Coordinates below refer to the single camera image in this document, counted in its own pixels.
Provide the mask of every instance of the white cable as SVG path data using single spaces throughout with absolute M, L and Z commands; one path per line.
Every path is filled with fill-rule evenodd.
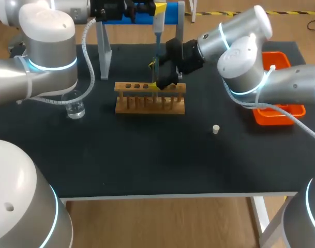
M 274 109 L 276 111 L 279 111 L 280 113 L 286 115 L 288 118 L 290 118 L 292 121 L 294 121 L 296 124 L 298 124 L 300 126 L 300 128 L 302 128 L 304 131 L 306 131 L 309 135 L 311 135 L 314 139 L 315 139 L 315 132 L 313 132 L 310 128 L 308 128 L 306 125 L 304 125 L 301 121 L 299 121 L 298 119 L 296 119 L 293 115 L 291 115 L 290 113 L 288 113 L 287 111 L 272 105 L 272 104 L 268 104 L 268 103 L 259 103 L 258 102 L 258 98 L 257 98 L 257 103 L 248 103 L 248 102 L 242 102 L 237 100 L 231 93 L 231 90 L 229 89 L 228 85 L 224 82 L 224 87 L 226 89 L 226 92 L 228 93 L 228 95 L 230 96 L 230 98 L 237 104 L 244 106 L 244 107 L 255 107 L 255 109 L 265 109 L 267 107 Z
M 83 54 L 84 54 L 84 57 L 85 57 L 85 60 L 86 60 L 86 63 L 87 63 L 88 69 L 89 69 L 89 73 L 91 74 L 91 82 L 89 84 L 89 87 L 85 91 L 85 93 L 82 94 L 81 96 L 79 96 L 78 98 L 75 98 L 75 99 L 72 99 L 69 101 L 55 101 L 55 100 L 51 100 L 51 99 L 47 99 L 47 98 L 41 98 L 41 97 L 32 97 L 29 100 L 35 100 L 35 101 L 54 104 L 54 105 L 67 105 L 67 104 L 81 101 L 85 97 L 87 97 L 89 93 L 91 93 L 91 91 L 94 87 L 94 83 L 95 83 L 95 75 L 94 75 L 93 66 L 92 66 L 91 60 L 89 59 L 89 55 L 88 55 L 87 48 L 86 48 L 86 38 L 87 38 L 87 33 L 88 33 L 90 27 L 95 23 L 96 23 L 96 20 L 92 19 L 86 24 L 82 38 L 81 38 L 81 47 L 82 47 Z

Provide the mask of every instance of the white table leg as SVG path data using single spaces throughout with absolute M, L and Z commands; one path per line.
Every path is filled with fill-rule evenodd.
M 254 210 L 257 230 L 259 231 L 259 235 L 261 236 L 270 222 L 269 216 L 267 215 L 264 198 L 263 196 L 254 196 L 251 197 L 250 200 L 252 208 Z
M 282 236 L 282 214 L 285 207 L 292 197 L 288 197 L 274 218 L 269 222 L 264 198 L 251 197 L 251 203 L 254 209 L 255 221 L 259 231 L 260 248 L 272 247 Z
M 66 207 L 66 200 L 64 200 L 64 199 L 61 199 L 61 202 L 63 203 L 63 205 Z

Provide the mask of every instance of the small bottle cap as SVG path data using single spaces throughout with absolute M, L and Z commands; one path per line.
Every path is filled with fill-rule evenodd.
M 213 134 L 217 134 L 219 131 L 220 127 L 218 125 L 213 126 Z

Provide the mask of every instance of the orange tray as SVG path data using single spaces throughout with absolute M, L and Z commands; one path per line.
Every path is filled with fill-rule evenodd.
M 263 67 L 268 71 L 271 65 L 276 65 L 276 70 L 291 67 L 287 56 L 282 52 L 263 52 Z M 306 114 L 303 105 L 277 105 L 296 118 L 301 118 Z M 253 110 L 256 122 L 262 126 L 293 125 L 294 122 L 286 115 L 273 110 L 272 108 Z

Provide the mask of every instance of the wooden floor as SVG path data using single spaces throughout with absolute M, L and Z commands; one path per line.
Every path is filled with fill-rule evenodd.
M 199 0 L 200 11 L 244 11 L 254 4 L 266 10 L 315 11 L 315 0 Z M 198 16 L 186 20 L 185 40 L 228 20 L 225 16 Z M 306 62 L 315 64 L 315 32 L 307 23 L 315 15 L 270 15 L 272 40 L 296 41 Z M 82 26 L 77 26 L 80 42 Z M 7 58 L 7 44 L 18 31 L 0 23 L 0 58 Z M 151 26 L 109 26 L 111 43 L 154 43 Z M 174 37 L 175 27 L 168 26 L 163 41 Z M 89 43 L 96 43 L 95 32 Z M 272 218 L 283 197 L 265 198 Z M 150 199 L 72 202 L 68 206 L 74 228 L 74 248 L 160 248 L 160 247 L 258 247 L 255 225 L 246 198 Z M 275 248 L 284 247 L 280 241 Z

